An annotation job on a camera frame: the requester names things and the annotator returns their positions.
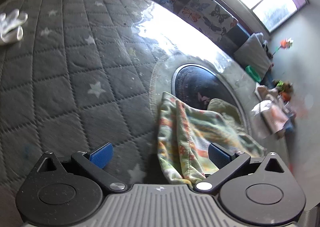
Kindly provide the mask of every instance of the window frame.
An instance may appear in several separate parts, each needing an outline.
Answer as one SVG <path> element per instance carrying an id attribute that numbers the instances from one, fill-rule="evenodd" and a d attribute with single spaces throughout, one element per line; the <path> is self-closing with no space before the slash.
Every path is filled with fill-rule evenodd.
<path id="1" fill-rule="evenodd" d="M 255 19 L 259 22 L 260 25 L 263 26 L 263 28 L 265 29 L 265 31 L 268 33 L 269 36 L 271 36 L 276 30 L 278 30 L 280 27 L 282 27 L 282 25 L 288 21 L 291 17 L 293 17 L 297 12 L 299 12 L 300 10 L 302 10 L 305 6 L 307 6 L 309 4 L 308 0 L 305 0 L 305 4 L 303 6 L 301 6 L 299 9 L 297 9 L 295 12 L 293 12 L 289 17 L 285 18 L 284 20 L 282 20 L 275 28 L 273 28 L 271 31 L 269 31 L 267 29 L 267 27 L 262 23 L 262 21 L 258 18 L 258 16 L 253 12 L 253 9 L 256 8 L 263 0 L 260 0 L 254 7 L 252 7 L 251 9 L 249 9 L 247 7 L 247 5 L 245 3 L 243 3 L 241 0 L 238 0 L 246 9 L 247 11 L 249 11 L 251 13 L 251 15 L 253 17 L 255 17 Z"/>

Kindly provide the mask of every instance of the folded cloth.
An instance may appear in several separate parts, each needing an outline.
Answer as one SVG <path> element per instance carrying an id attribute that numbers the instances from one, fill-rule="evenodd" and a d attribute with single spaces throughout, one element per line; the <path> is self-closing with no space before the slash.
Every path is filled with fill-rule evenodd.
<path id="1" fill-rule="evenodd" d="M 164 92 L 159 120 L 158 158 L 171 184 L 193 185 L 205 179 L 205 174 L 219 170 L 208 157 L 211 142 L 252 157 L 265 153 L 265 148 L 244 132 L 238 109 L 220 99 L 212 99 L 205 111 Z"/>
<path id="2" fill-rule="evenodd" d="M 0 14 L 0 45 L 20 41 L 23 37 L 21 25 L 27 19 L 28 15 L 20 13 L 18 9 L 13 10 L 7 17 L 5 13 Z"/>

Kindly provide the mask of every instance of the silver screw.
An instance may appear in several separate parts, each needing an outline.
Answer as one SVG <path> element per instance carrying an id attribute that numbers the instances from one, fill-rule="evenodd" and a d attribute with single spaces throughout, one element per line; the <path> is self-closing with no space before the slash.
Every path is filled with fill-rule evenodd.
<path id="1" fill-rule="evenodd" d="M 196 187 L 199 190 L 206 191 L 206 190 L 210 190 L 212 188 L 212 184 L 210 184 L 208 182 L 200 182 L 200 183 L 196 184 Z"/>
<path id="2" fill-rule="evenodd" d="M 116 183 L 111 183 L 111 184 L 110 184 L 110 188 L 111 188 L 112 190 L 123 190 L 123 189 L 125 189 L 125 184 L 123 184 L 123 183 L 118 183 L 118 182 L 116 182 Z"/>

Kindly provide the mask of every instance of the blue rubber pad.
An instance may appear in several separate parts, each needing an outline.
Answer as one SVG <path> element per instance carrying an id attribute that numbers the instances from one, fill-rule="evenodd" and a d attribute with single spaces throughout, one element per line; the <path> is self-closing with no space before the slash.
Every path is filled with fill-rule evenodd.
<path id="1" fill-rule="evenodd" d="M 232 161 L 232 158 L 228 154 L 224 153 L 213 144 L 209 145 L 208 155 L 209 159 L 218 167 L 218 169 L 223 168 Z"/>
<path id="2" fill-rule="evenodd" d="M 113 147 L 111 143 L 106 144 L 100 149 L 90 154 L 89 160 L 99 168 L 103 169 L 106 164 L 112 159 Z"/>

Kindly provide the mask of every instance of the yellow-green object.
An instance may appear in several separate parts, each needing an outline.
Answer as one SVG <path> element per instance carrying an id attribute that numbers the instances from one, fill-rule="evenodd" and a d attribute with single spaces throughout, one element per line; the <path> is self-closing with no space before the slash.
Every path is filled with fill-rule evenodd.
<path id="1" fill-rule="evenodd" d="M 259 76 L 259 74 L 254 70 L 254 68 L 252 66 L 247 66 L 245 68 L 245 71 L 248 73 L 249 76 L 252 77 L 252 79 L 258 83 L 261 82 L 261 78 Z"/>

